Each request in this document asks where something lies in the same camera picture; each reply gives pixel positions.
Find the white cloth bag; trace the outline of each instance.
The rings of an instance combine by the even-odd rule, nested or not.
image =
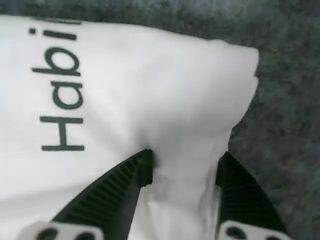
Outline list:
[[[0,239],[143,150],[129,240],[214,239],[213,191],[255,94],[255,48],[128,24],[0,16]]]

